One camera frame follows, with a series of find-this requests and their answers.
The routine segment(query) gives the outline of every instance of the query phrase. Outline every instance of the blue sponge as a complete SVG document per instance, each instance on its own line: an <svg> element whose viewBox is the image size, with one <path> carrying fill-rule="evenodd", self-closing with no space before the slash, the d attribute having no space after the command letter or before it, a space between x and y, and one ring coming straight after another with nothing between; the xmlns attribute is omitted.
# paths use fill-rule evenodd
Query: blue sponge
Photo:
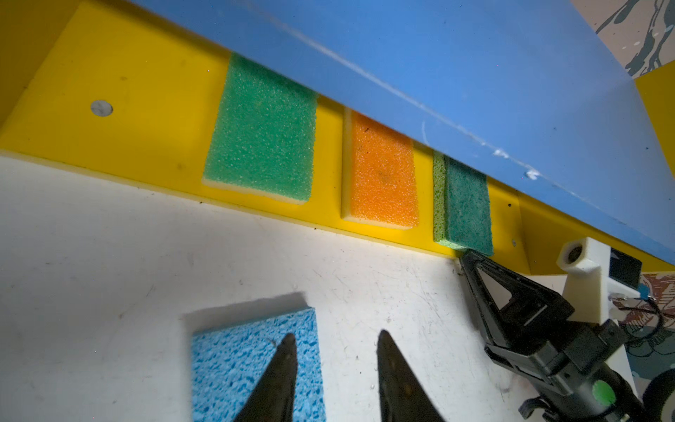
<svg viewBox="0 0 675 422"><path fill-rule="evenodd" d="M314 309L192 337L192 418L230 422L242 410L277 345L293 333L298 347L294 421L326 420Z"/></svg>

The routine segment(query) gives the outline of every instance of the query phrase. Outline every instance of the orange sponge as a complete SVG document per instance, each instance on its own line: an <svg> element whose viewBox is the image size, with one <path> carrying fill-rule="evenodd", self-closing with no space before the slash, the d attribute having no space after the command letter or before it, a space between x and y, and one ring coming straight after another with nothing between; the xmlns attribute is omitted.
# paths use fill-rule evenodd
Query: orange sponge
<svg viewBox="0 0 675 422"><path fill-rule="evenodd" d="M342 218L409 229L419 223L412 139L345 109Z"/></svg>

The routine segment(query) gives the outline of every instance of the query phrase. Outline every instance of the round hole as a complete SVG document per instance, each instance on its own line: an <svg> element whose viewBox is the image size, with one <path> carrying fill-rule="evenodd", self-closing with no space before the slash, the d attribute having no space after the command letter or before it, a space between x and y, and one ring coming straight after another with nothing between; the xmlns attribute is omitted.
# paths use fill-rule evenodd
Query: round hole
<svg viewBox="0 0 675 422"><path fill-rule="evenodd" d="M577 259L579 259L583 250L584 250L583 246L577 246L576 248L572 249L570 251L570 254L567 255L567 263L571 264L575 262Z"/></svg>
<svg viewBox="0 0 675 422"><path fill-rule="evenodd" d="M91 103L91 112L99 117L108 117L113 113L113 106L107 101L96 100Z"/></svg>

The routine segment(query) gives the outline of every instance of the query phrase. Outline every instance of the light green sponge side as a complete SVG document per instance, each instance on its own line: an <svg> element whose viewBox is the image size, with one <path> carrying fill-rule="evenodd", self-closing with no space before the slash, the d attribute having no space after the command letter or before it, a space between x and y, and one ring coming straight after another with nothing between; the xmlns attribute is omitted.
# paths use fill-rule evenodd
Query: light green sponge side
<svg viewBox="0 0 675 422"><path fill-rule="evenodd" d="M317 94L232 54L202 182L305 203Z"/></svg>
<svg viewBox="0 0 675 422"><path fill-rule="evenodd" d="M494 254L487 178L438 152L433 154L433 241Z"/></svg>

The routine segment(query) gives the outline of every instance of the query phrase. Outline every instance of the green dot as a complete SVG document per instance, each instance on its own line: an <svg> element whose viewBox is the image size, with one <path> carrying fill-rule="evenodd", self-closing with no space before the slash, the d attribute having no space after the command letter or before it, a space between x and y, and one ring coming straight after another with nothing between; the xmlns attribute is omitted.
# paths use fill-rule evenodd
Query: green dot
<svg viewBox="0 0 675 422"><path fill-rule="evenodd" d="M612 387L602 380L597 380L593 384L593 397L603 406L609 406L616 402L616 394Z"/></svg>

